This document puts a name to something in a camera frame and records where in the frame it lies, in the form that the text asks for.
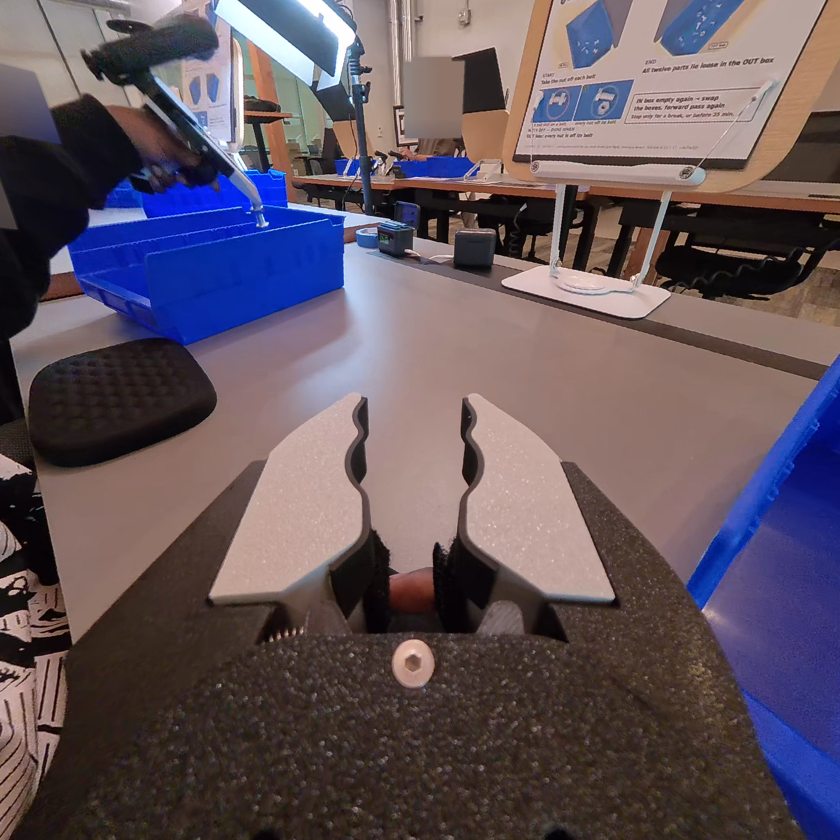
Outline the person's left hand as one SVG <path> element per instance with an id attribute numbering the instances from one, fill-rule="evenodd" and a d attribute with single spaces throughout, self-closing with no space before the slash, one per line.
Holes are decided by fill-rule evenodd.
<path id="1" fill-rule="evenodd" d="M 152 194 L 163 194 L 176 184 L 194 187 L 207 180 L 201 171 L 200 155 L 178 139 L 152 110 L 110 104 L 106 110 L 137 151 Z"/>

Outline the long wooden desk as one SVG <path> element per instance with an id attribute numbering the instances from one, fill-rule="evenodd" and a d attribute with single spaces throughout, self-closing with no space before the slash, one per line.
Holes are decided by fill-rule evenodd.
<path id="1" fill-rule="evenodd" d="M 430 219 L 437 227 L 437 241 L 448 243 L 449 219 L 454 213 L 468 212 L 496 217 L 505 223 L 512 223 L 518 210 L 514 200 L 527 204 L 522 215 L 538 226 L 552 226 L 556 187 L 536 182 L 511 180 L 481 181 L 438 180 L 434 178 L 395 178 L 379 176 L 371 180 L 374 210 L 391 216 L 398 201 L 414 203 L 421 208 L 419 231 L 427 236 Z M 572 189 L 573 207 L 567 212 L 569 220 L 562 222 L 561 239 L 566 242 L 571 230 L 578 230 L 579 237 L 574 259 L 567 264 L 574 270 L 585 270 L 592 253 L 598 218 L 612 203 L 630 203 L 632 225 L 637 230 L 647 230 L 651 235 L 661 195 L 651 188 L 638 186 L 578 186 Z M 660 236 L 671 236 L 671 231 L 683 220 L 695 213 L 695 207 L 717 205 L 725 207 L 758 207 L 783 211 L 812 212 L 838 217 L 839 198 L 826 193 L 805 193 L 801 195 L 781 192 L 759 192 L 750 188 L 746 192 L 720 194 L 697 194 L 688 191 L 674 191 L 660 231 Z"/>

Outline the person's left forearm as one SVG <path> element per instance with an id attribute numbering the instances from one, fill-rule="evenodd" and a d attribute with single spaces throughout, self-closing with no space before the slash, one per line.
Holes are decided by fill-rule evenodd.
<path id="1" fill-rule="evenodd" d="M 1 233 L 1 335 L 33 321 L 50 261 L 89 224 L 110 192 L 141 169 L 115 118 L 91 95 L 51 109 L 59 143 L 2 138 L 1 176 L 16 228 Z"/>

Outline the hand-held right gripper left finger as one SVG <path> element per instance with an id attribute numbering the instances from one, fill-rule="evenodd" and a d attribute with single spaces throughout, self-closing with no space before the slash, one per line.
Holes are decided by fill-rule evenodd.
<path id="1" fill-rule="evenodd" d="M 301 627 L 326 601 L 352 629 L 386 629 L 389 563 L 362 487 L 368 435 L 368 401 L 352 392 L 271 450 L 212 584 L 214 606 L 279 605 Z"/>

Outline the roll-up banner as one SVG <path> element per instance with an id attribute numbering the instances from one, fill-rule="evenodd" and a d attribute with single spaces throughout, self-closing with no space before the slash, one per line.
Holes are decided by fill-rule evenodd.
<path id="1" fill-rule="evenodd" d="M 220 42 L 211 59 L 184 59 L 180 91 L 185 106 L 216 140 L 235 138 L 238 66 L 231 38 Z"/>

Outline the black monitor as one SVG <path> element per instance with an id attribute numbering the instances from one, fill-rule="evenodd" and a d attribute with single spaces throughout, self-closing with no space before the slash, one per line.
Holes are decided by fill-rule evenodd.
<path id="1" fill-rule="evenodd" d="M 506 111 L 506 92 L 495 47 L 455 56 L 464 64 L 463 114 Z"/>

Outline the instruction sign board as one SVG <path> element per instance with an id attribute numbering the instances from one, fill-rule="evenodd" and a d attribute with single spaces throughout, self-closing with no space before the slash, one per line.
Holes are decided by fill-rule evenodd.
<path id="1" fill-rule="evenodd" d="M 535 2 L 503 144 L 522 180 L 732 193 L 795 146 L 838 1 Z"/>

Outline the studio light on stand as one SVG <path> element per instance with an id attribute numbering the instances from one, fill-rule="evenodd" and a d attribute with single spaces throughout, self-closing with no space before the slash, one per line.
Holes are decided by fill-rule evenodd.
<path id="1" fill-rule="evenodd" d="M 362 64 L 364 46 L 352 14 L 332 1 L 219 1 L 215 11 L 231 29 L 301 81 L 313 82 L 319 69 L 317 91 L 338 86 L 343 74 L 348 74 L 363 209 L 373 215 L 371 156 L 364 122 L 371 85 L 362 79 L 371 68 Z"/>

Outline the black and blue device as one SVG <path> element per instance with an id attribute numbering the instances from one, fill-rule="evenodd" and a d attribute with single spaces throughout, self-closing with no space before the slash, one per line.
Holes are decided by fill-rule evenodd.
<path id="1" fill-rule="evenodd" d="M 376 244 L 380 253 L 396 258 L 412 256 L 414 227 L 410 224 L 383 219 L 376 229 Z"/>

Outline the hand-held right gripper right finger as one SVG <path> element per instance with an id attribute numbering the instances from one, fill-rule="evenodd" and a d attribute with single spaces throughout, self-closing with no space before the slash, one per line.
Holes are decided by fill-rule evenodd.
<path id="1" fill-rule="evenodd" d="M 463 399 L 460 433 L 456 534 L 434 547 L 444 631 L 564 635 L 559 608 L 617 608 L 561 457 L 477 393 Z"/>

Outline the grey tool case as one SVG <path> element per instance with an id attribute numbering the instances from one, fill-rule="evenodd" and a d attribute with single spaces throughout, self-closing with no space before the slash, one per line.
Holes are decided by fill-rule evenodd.
<path id="1" fill-rule="evenodd" d="M 455 233 L 453 266 L 459 270 L 489 270 L 497 251 L 497 231 L 492 228 L 462 228 Z"/>

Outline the black round cushion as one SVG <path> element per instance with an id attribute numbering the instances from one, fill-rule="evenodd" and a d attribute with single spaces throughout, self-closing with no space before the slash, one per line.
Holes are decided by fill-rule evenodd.
<path id="1" fill-rule="evenodd" d="M 51 465 L 95 466 L 194 428 L 216 405 L 214 385 L 185 347 L 137 339 L 40 370 L 28 391 L 28 432 Z"/>

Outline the white sign stand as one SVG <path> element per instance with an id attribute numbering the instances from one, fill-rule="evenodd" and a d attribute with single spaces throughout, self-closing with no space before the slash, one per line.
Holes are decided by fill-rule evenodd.
<path id="1" fill-rule="evenodd" d="M 707 172 L 700 164 L 633 164 L 627 166 L 585 164 L 569 161 L 532 161 L 530 170 L 538 179 L 554 182 L 557 197 L 554 208 L 551 260 L 547 266 L 524 270 L 502 282 L 510 291 L 561 302 L 576 308 L 624 320 L 643 320 L 671 296 L 669 290 L 650 286 L 644 279 L 651 267 L 657 236 L 675 189 L 702 184 Z M 562 266 L 560 225 L 566 201 L 564 189 L 580 177 L 585 184 L 604 182 L 621 186 L 661 187 L 654 228 L 644 253 L 641 269 L 630 280 L 600 276 Z"/>

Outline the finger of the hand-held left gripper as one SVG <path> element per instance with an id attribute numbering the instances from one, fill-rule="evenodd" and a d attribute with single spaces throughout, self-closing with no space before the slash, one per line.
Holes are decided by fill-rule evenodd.
<path id="1" fill-rule="evenodd" d="M 256 203 L 264 206 L 257 186 L 247 176 L 242 165 L 235 161 L 234 155 L 225 148 L 222 141 L 216 140 L 202 126 L 199 126 L 197 131 L 201 136 L 197 142 L 200 156 L 200 164 L 197 166 L 197 184 L 210 186 L 217 182 L 219 176 L 222 176 L 245 197 L 249 208 Z"/>

